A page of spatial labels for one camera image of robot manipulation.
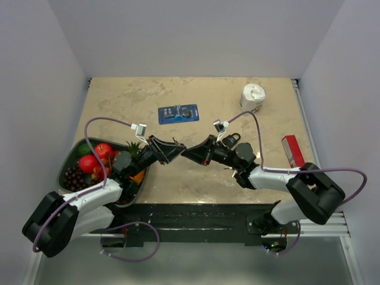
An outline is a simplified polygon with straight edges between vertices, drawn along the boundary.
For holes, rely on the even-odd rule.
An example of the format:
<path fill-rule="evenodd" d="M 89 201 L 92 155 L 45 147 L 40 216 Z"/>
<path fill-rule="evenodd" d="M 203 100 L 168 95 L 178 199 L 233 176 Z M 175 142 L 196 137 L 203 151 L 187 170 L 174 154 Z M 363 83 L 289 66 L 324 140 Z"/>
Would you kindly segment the brass padlock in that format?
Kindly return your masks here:
<path fill-rule="evenodd" d="M 172 137 L 172 140 L 173 140 L 173 142 L 174 142 L 176 145 L 181 145 L 181 143 L 180 143 L 175 137 Z"/>

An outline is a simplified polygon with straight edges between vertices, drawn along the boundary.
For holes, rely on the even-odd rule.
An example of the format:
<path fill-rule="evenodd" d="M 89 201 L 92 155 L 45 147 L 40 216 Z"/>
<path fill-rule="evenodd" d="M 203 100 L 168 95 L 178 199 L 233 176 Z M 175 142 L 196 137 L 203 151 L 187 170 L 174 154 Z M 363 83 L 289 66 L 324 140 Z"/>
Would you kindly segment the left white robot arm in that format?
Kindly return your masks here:
<path fill-rule="evenodd" d="M 155 162 L 169 164 L 186 150 L 179 142 L 165 142 L 150 136 L 147 145 L 133 156 L 129 147 L 117 145 L 109 156 L 110 173 L 99 156 L 100 182 L 82 190 L 60 195 L 46 194 L 22 228 L 22 234 L 33 244 L 33 252 L 46 257 L 59 254 L 71 240 L 94 230 L 116 233 L 123 218 L 107 205 L 118 201 L 132 184 L 132 177 Z"/>

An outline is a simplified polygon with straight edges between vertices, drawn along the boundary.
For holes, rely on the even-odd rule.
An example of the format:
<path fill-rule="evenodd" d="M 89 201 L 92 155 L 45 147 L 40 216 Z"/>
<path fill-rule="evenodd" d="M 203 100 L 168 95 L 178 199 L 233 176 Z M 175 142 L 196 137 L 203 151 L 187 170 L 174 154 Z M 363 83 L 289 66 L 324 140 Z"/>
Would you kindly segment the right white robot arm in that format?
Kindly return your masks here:
<path fill-rule="evenodd" d="M 209 135 L 181 155 L 203 166 L 217 162 L 233 169 L 233 178 L 242 188 L 290 193 L 290 200 L 275 202 L 269 211 L 252 221 L 262 235 L 278 233 L 287 223 L 302 219 L 324 225 L 346 197 L 344 191 L 313 163 L 292 169 L 260 166 L 247 142 L 230 149 Z"/>

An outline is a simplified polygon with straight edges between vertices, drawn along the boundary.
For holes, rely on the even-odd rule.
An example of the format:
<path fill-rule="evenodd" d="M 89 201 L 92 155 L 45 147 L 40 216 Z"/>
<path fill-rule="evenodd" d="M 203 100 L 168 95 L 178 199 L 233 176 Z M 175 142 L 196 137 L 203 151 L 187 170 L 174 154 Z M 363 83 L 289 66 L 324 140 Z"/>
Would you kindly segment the black padlock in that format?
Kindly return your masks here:
<path fill-rule="evenodd" d="M 232 149 L 241 139 L 241 135 L 237 132 L 230 134 L 222 139 L 222 143 L 229 149 Z"/>

